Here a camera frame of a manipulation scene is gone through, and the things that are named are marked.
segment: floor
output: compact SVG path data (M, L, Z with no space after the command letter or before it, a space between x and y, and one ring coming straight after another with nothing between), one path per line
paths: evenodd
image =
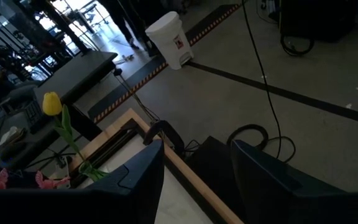
M189 10L183 17L185 30L222 2L202 1ZM277 26L258 18L255 1L246 3L246 8L269 85L358 114L358 29L336 44L317 42L307 56L294 58L282 50ZM134 61L120 65L125 78L150 60L144 52L108 43L102 50L135 54ZM198 64L263 81L241 10L229 16L192 50L193 61ZM113 76L108 76L76 104L86 113L118 85ZM277 136L265 91L195 67L166 68L137 94L143 104L167 120L185 142L192 139L203 142L208 136L225 142L235 129L249 123L263 126L271 137ZM282 134L296 144L297 152L290 165L343 190L358 191L358 120L275 93L272 101ZM106 128L128 108L134 108L148 120L137 103L128 99L106 116L99 127ZM239 139L258 144L261 137L249 132L241 134ZM80 146L86 143L83 138L78 140ZM61 149L62 145L56 142L51 148ZM275 155L277 148L278 143L273 142L266 152ZM291 150L291 145L284 141L280 159L289 156Z

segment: black desk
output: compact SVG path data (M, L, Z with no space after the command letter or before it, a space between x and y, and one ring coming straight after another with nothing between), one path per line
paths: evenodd
M92 140L101 133L101 130L72 104L116 67L112 62L115 57L117 57L116 53L95 51L90 51L84 56L77 55L34 90L39 104L42 106L46 92L57 92L62 103L69 107L73 127L85 138ZM0 159L0 167L25 168L60 137L53 130L54 125L51 120L35 134L28 131L22 141L31 143L28 143L26 148L8 163ZM1 128L1 136L9 131L11 126L29 130L24 112L6 118Z

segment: black floor stripe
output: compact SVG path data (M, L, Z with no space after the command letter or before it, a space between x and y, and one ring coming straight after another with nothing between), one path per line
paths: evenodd
M234 80L234 81L258 88L260 90L266 90L264 83L261 83L261 82L255 81L255 80L251 80L249 78L240 77L238 75L224 72L224 71L218 70L216 68L211 68L211 67L208 67L205 65L200 65L200 64L194 63L194 62L188 62L187 65L192 66L194 68L204 70L209 73L219 75L224 78L228 78L230 80ZM339 115L339 116L342 116L345 118L352 119L354 121L358 121L358 111L343 108L342 106L334 105L332 103L327 103L325 101L316 100L316 99L310 98L308 96L303 96L301 94L297 94L297 93L294 93L294 92L291 92L288 90L284 90L284 89L281 89L281 88L278 88L275 86L271 86L271 85L268 86L268 89L271 93L274 93L278 96L282 96L282 97L288 98L290 100L294 100L299 103L303 103L308 106L312 106L312 107L315 107L315 108L318 108L318 109L321 109L321 110L324 110L324 111L327 111L327 112L330 112L330 113L333 113L333 114L336 114L336 115Z
M205 35L209 34L215 27L227 19L232 13L236 11L239 6L236 4L228 4L219 6L204 19L199 21L193 28L186 32L187 39L190 45L194 45L199 40L201 40ZM126 82L128 82L130 87L136 87L134 91L137 91L145 82L142 82L147 78L151 73L153 75L147 80L153 79L162 69L160 66L165 62L165 59L158 55L149 63L147 63L140 70L135 72L131 77L129 77ZM89 109L89 117L96 123L100 122L105 116L117 108L121 103L123 103L129 95L126 94L127 90L123 86L119 86L106 95L102 100L97 102L92 108Z

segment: person's legs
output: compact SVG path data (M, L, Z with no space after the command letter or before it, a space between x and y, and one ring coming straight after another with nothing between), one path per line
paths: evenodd
M31 101L34 99L34 91L37 85L22 85L20 87L16 87L16 89L12 90L8 93L6 98L10 98L10 104L22 103L25 101Z
M39 86L42 82L38 81L38 80L33 80L33 81L24 81L22 83L19 83L15 86L15 89L21 88L23 86L28 86L28 85L32 85L32 86Z
M24 82L26 80L32 80L31 75L20 65L6 65L4 67L6 70L13 73L15 76L19 78L20 81Z
M131 41L132 34L125 24L125 19L124 19L122 9L120 9L118 7L115 9L111 9L110 7L107 7L106 10L110 14L112 21L118 26L118 28L122 32L122 34L124 34L125 39L128 42Z

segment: wooden table edge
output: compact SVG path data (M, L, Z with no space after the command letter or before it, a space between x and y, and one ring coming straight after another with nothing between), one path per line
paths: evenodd
M127 110L120 118L115 120L113 124L107 127L98 137L88 143L82 150L81 154L88 158L99 147L101 147L109 138L113 137L121 127L126 124L130 119L133 119L138 125L147 132L150 126L132 109ZM217 213L230 224L243 223L240 218L183 162L178 155L169 147L164 144L165 156L175 165L178 170L186 177L194 188L207 200L207 202L217 211ZM79 155L73 157L69 170L76 169L82 160Z

